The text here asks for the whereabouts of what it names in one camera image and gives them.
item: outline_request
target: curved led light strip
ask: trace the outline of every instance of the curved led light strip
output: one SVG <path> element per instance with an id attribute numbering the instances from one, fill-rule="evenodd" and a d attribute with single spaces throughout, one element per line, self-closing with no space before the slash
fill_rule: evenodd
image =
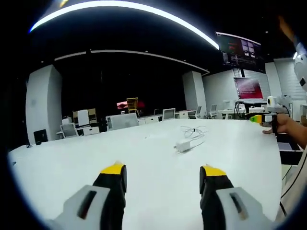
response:
<path id="1" fill-rule="evenodd" d="M 138 4 L 138 3 L 134 3 L 134 2 L 128 2 L 128 1 L 115 1 L 115 0 L 104 1 L 104 0 L 99 0 L 99 1 L 88 1 L 88 2 L 75 4 L 75 5 L 72 5 L 72 6 L 68 6 L 68 7 L 60 9 L 58 11 L 55 11 L 55 12 L 47 15 L 46 17 L 42 18 L 41 20 L 39 20 L 37 23 L 34 24 L 34 26 L 31 28 L 30 32 L 33 31 L 35 28 L 39 27 L 40 25 L 50 21 L 51 19 L 54 19 L 54 18 L 60 16 L 62 14 L 65 14 L 65 13 L 68 13 L 68 12 L 71 12 L 71 11 L 84 9 L 84 8 L 98 7 L 98 6 L 117 6 L 117 7 L 133 8 L 133 9 L 137 9 L 137 10 L 146 11 L 146 12 L 150 12 L 150 13 L 160 15 L 162 17 L 168 18 L 169 20 L 172 20 L 172 21 L 188 28 L 189 30 L 193 31 L 194 33 L 198 34 L 200 37 L 205 39 L 207 42 L 209 42 L 216 49 L 219 49 L 219 45 L 215 41 L 213 41 L 211 38 L 209 38 L 207 35 L 205 35 L 202 31 L 195 28 L 191 24 L 185 22 L 184 20 L 182 20 L 182 19 L 180 19 L 180 18 L 178 18 L 178 17 L 176 17 L 176 16 L 174 16 L 170 13 L 167 13 L 165 11 L 156 9 L 154 7 L 146 6 L 146 5 L 142 5 L 142 4 Z"/>
<path id="2" fill-rule="evenodd" d="M 151 53 L 132 51 L 132 50 L 119 50 L 119 49 L 92 50 L 91 53 L 93 53 L 93 54 L 94 53 L 129 53 L 129 54 L 148 55 L 148 56 L 152 56 L 152 57 L 164 58 L 164 59 L 168 59 L 168 60 L 171 60 L 171 61 L 176 61 L 176 62 L 185 64 L 185 65 L 192 66 L 194 68 L 200 69 L 200 70 L 205 72 L 204 74 L 202 74 L 202 76 L 207 75 L 207 74 L 210 73 L 206 69 L 203 69 L 203 68 L 198 67 L 198 66 L 194 66 L 194 65 L 192 65 L 190 63 L 187 63 L 185 61 L 181 61 L 181 60 L 178 60 L 178 59 L 174 59 L 174 58 L 171 58 L 171 57 L 166 57 L 166 56 L 162 56 L 162 55 L 158 55 L 158 54 L 151 54 Z M 54 60 L 58 61 L 58 60 L 61 60 L 61 59 L 70 58 L 70 57 L 73 57 L 73 56 L 78 56 L 78 55 L 83 55 L 83 54 L 86 54 L 86 52 L 79 52 L 79 53 L 74 53 L 74 54 L 68 54 L 68 55 L 65 55 L 65 56 L 57 57 Z"/>

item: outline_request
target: yellow chair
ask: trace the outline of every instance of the yellow chair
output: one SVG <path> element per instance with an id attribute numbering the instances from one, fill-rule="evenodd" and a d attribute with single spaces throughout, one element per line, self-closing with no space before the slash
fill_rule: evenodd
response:
<path id="1" fill-rule="evenodd" d="M 139 111 L 138 111 L 138 97 L 132 97 L 132 98 L 127 98 L 127 104 L 128 104 L 128 113 L 130 111 L 133 111 L 133 113 L 137 113 L 138 117 Z"/>

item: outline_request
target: person's arm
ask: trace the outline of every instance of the person's arm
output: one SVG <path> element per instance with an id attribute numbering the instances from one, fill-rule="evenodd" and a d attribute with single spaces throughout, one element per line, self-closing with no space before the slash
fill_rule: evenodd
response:
<path id="1" fill-rule="evenodd" d="M 278 133 L 288 134 L 302 149 L 305 149 L 307 145 L 307 127 L 302 126 L 286 114 L 278 114 L 277 123 Z M 263 133 L 270 134 L 272 133 L 272 129 L 264 130 Z"/>
<path id="2" fill-rule="evenodd" d="M 302 149 L 305 149 L 307 145 L 307 127 L 302 126 L 293 119 L 289 119 L 286 126 L 286 133 L 291 136 Z"/>

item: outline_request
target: computer screen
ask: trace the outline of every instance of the computer screen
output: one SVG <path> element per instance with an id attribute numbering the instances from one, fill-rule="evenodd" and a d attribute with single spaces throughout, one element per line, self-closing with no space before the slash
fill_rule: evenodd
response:
<path id="1" fill-rule="evenodd" d="M 250 78 L 234 78 L 239 99 L 263 99 L 259 82 Z"/>
<path id="2" fill-rule="evenodd" d="M 260 43 L 232 34 L 216 35 L 224 65 L 265 73 Z"/>

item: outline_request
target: power adapter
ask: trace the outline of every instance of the power adapter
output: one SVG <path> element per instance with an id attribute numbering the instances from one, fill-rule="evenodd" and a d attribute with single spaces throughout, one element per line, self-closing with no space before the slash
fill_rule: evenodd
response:
<path id="1" fill-rule="evenodd" d="M 182 140 L 176 142 L 175 148 L 179 152 L 187 151 L 187 150 L 189 150 L 191 148 L 191 140 L 189 140 L 189 139 L 182 139 Z"/>

